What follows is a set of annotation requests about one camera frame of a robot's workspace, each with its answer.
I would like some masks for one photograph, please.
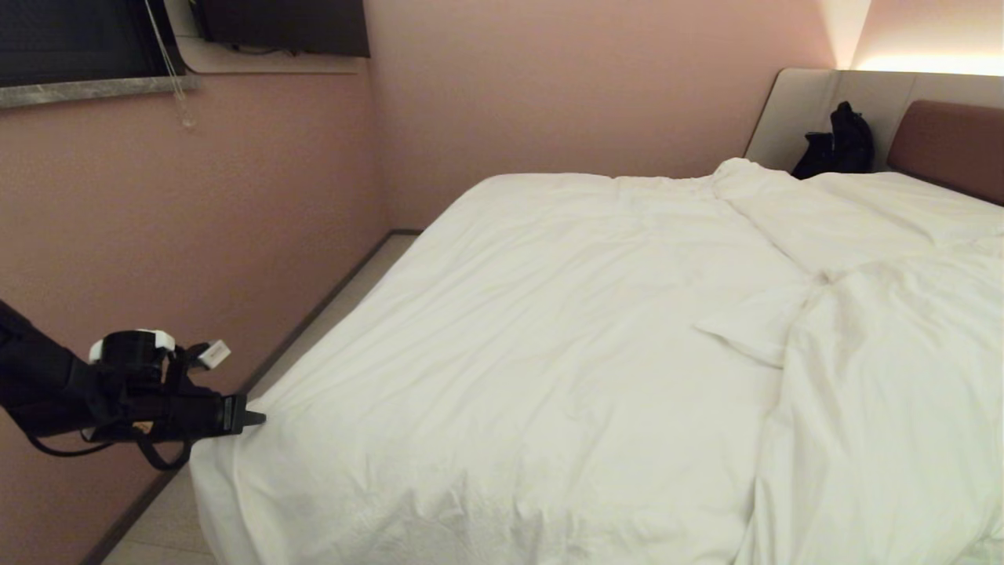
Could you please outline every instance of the baseboard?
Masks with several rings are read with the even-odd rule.
[[[365,266],[378,252],[380,252],[384,244],[386,244],[388,240],[395,235],[422,235],[422,230],[392,229],[387,233],[387,235],[381,238],[381,240],[373,245],[371,249],[369,249],[366,255],[355,263],[352,270],[338,280],[338,284],[334,286],[334,289],[332,289],[331,292],[328,293],[327,296],[325,296],[324,299],[317,306],[315,306],[309,314],[307,314],[306,318],[304,318],[303,321],[300,322],[284,340],[282,340],[282,343],[279,344],[275,351],[273,351],[272,354],[258,366],[254,373],[251,374],[251,377],[248,378],[244,385],[238,390],[240,394],[247,394],[252,388],[254,388],[254,385],[258,384],[258,381],[260,381],[262,377],[268,373],[268,370],[279,361],[282,354],[284,354],[286,350],[288,350],[289,347],[292,346],[301,335],[303,335],[303,332],[305,332],[306,329],[310,327],[315,320],[317,320],[317,317],[324,312],[324,309],[327,308],[332,301],[334,301],[335,297],[345,290],[345,287],[348,286],[348,282],[351,281],[351,279],[354,278],[360,270],[362,270],[362,267]],[[83,558],[83,561],[80,562],[81,565],[101,565],[101,563],[115,549],[115,546],[118,545],[118,542],[126,537],[130,528],[132,528],[133,525],[140,520],[143,513],[147,512],[150,505],[154,504],[157,497],[160,496],[164,489],[167,488],[168,484],[171,483],[176,475],[178,475],[177,471],[169,471],[157,476],[157,479],[154,480],[150,487],[148,487],[147,490],[140,495],[140,498],[138,498],[136,502],[130,505],[129,510],[127,510],[126,513],[115,521],[108,532],[101,537],[101,540],[97,542],[94,549],[90,550],[90,553]]]

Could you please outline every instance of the marble window sill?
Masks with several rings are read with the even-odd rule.
[[[180,76],[179,80],[186,90],[200,86],[199,76],[196,75]],[[6,86],[0,87],[0,108],[171,91],[174,91],[174,84],[168,76]]]

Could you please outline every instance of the black bag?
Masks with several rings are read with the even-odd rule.
[[[809,148],[791,175],[807,179],[822,173],[870,173],[875,148],[871,128],[850,102],[842,101],[829,115],[832,133],[805,134]]]

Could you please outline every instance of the wall-mounted tv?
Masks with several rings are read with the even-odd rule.
[[[208,41],[369,56],[363,0],[189,0]]]

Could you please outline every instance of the window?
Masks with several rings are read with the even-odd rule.
[[[163,0],[149,0],[183,72]],[[0,86],[168,74],[144,0],[0,0]]]

